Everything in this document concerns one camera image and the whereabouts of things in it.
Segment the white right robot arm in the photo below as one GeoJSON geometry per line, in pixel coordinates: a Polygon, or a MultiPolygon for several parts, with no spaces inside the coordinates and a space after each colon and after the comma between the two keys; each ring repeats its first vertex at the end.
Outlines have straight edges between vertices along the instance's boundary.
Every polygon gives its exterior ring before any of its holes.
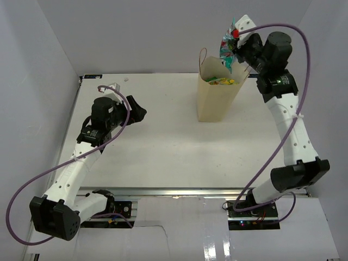
{"type": "Polygon", "coordinates": [[[236,201],[236,212],[257,217],[265,206],[288,192],[315,184],[330,169],[327,159],[320,159],[308,136],[301,114],[304,98],[293,75],[287,70],[292,53],[291,37],[272,32],[266,42],[258,33],[242,33],[234,51],[239,62],[246,62],[257,73],[257,88],[271,112],[281,143],[272,154],[283,151],[284,165],[274,168],[269,179],[253,188],[245,188],[246,199],[236,201]]]}

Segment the teal Fox's candy bag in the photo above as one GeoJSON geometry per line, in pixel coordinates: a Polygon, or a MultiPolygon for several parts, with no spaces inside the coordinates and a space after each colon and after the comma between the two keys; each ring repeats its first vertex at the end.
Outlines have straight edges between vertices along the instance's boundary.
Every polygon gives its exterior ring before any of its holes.
{"type": "Polygon", "coordinates": [[[223,36],[220,44],[219,57],[222,64],[232,72],[232,64],[234,62],[234,45],[239,38],[239,30],[235,27],[235,18],[232,19],[232,23],[225,35],[223,36]]]}

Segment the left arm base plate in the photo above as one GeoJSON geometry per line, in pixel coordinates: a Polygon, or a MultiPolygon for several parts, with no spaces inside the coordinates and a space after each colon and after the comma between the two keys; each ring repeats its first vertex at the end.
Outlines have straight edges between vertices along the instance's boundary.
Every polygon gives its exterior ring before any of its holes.
{"type": "Polygon", "coordinates": [[[81,228],[132,228],[136,217],[136,203],[132,201],[115,201],[111,215],[105,213],[96,214],[94,217],[81,224],[81,228]]]}

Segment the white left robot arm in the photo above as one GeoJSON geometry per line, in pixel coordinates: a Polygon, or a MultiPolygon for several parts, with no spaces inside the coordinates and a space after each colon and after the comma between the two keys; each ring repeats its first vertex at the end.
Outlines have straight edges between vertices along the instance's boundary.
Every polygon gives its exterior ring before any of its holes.
{"type": "Polygon", "coordinates": [[[118,126],[128,126],[144,119],[147,111],[129,95],[121,102],[113,95],[94,100],[91,115],[82,124],[71,159],[42,197],[34,197],[29,209],[36,231],[70,241],[80,224],[94,215],[109,217],[114,213],[113,194],[96,189],[76,201],[77,193],[93,164],[102,155],[104,144],[112,139],[118,126]]]}

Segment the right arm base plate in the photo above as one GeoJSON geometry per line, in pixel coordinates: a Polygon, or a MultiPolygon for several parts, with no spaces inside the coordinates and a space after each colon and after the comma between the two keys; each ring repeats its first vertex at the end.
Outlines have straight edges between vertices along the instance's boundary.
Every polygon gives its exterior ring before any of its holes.
{"type": "Polygon", "coordinates": [[[278,230],[278,211],[274,203],[249,212],[235,212],[233,201],[226,201],[222,209],[227,212],[230,231],[278,230]]]}

